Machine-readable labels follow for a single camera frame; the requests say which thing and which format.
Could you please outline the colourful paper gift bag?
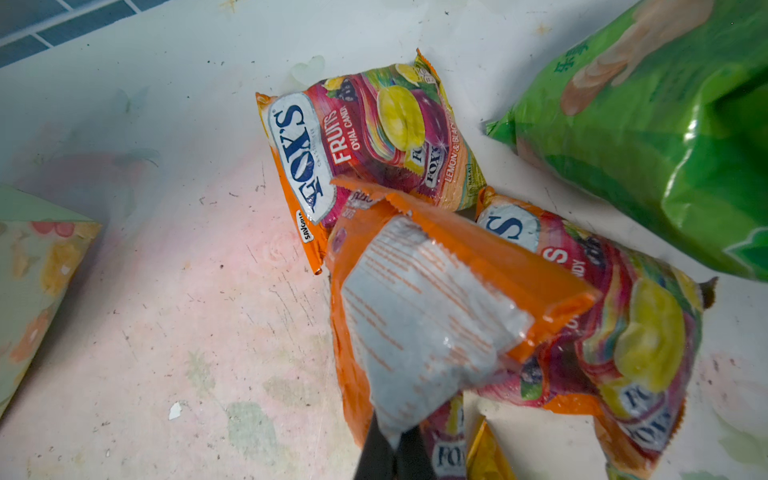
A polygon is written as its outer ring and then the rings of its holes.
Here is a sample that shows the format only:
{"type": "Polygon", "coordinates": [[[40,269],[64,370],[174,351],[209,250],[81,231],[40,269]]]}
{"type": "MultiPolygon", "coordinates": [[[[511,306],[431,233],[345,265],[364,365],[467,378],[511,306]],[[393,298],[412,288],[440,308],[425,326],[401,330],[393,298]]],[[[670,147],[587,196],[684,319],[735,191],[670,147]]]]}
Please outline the colourful paper gift bag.
{"type": "Polygon", "coordinates": [[[1,409],[48,331],[101,225],[11,186],[1,187],[1,409]]]}

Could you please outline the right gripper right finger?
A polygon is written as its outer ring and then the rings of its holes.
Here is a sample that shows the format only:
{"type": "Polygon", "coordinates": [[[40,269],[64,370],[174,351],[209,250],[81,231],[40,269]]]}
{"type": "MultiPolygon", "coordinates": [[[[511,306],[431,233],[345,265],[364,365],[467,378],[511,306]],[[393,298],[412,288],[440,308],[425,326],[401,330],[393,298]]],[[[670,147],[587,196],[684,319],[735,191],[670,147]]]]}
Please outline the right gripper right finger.
{"type": "Polygon", "coordinates": [[[401,435],[395,452],[395,478],[398,480],[436,480],[419,426],[401,435]]]}

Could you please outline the yellow snack packet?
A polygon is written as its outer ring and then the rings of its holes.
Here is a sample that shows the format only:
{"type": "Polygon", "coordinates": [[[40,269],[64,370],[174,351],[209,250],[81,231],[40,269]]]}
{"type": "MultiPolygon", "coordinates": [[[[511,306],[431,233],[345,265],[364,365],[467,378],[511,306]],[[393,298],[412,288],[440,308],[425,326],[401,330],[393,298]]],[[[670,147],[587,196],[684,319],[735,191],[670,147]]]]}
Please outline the yellow snack packet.
{"type": "Polygon", "coordinates": [[[517,479],[485,416],[480,417],[466,457],[466,469],[468,480],[517,479]]]}

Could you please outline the orange white snack packet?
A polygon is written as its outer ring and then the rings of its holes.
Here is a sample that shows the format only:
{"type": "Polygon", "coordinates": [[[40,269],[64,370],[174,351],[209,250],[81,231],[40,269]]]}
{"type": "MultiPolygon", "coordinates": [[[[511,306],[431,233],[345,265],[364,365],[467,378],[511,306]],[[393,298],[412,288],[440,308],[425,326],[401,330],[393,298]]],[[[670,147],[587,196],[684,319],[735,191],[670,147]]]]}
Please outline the orange white snack packet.
{"type": "Polygon", "coordinates": [[[599,299],[567,270],[414,196],[348,176],[330,235],[344,417],[392,446],[460,391],[521,364],[599,299]]]}

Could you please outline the multicolour snack packet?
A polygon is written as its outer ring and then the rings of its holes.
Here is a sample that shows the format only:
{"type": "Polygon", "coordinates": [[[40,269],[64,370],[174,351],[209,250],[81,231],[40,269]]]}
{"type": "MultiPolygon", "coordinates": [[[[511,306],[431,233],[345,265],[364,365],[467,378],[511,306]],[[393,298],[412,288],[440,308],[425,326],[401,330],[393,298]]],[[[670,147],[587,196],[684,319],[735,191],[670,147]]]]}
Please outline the multicolour snack packet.
{"type": "Polygon", "coordinates": [[[601,293],[519,370],[503,372],[479,395],[590,415],[608,476],[649,478],[684,417],[715,281],[695,281],[660,259],[492,188],[479,194],[476,221],[601,293]]]}

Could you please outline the green snack packet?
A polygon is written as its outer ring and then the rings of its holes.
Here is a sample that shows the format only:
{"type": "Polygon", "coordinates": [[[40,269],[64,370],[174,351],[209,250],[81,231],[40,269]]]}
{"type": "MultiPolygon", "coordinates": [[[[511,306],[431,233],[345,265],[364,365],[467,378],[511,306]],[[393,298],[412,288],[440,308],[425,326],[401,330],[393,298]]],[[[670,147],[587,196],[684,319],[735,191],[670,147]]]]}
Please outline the green snack packet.
{"type": "Polygon", "coordinates": [[[701,264],[767,278],[767,5],[640,1],[487,135],[701,264]]]}

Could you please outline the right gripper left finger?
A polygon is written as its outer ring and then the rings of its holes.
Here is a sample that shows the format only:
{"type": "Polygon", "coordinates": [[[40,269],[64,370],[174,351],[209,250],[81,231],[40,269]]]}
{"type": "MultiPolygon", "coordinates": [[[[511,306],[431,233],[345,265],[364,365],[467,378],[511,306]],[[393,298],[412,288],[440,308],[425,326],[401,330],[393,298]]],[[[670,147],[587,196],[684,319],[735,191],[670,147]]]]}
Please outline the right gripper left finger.
{"type": "Polygon", "coordinates": [[[395,453],[373,415],[355,471],[355,480],[393,480],[395,453]]]}

